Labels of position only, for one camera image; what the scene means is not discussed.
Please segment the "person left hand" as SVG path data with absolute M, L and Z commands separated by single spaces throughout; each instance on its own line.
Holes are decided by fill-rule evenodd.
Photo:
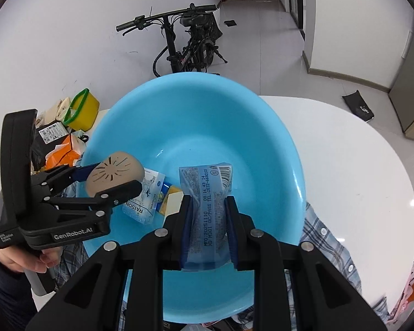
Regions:
M 0 249 L 0 275 L 33 271 L 46 273 L 60 263 L 62 247 L 42 250 L 41 255 L 33 255 L 17 246 Z

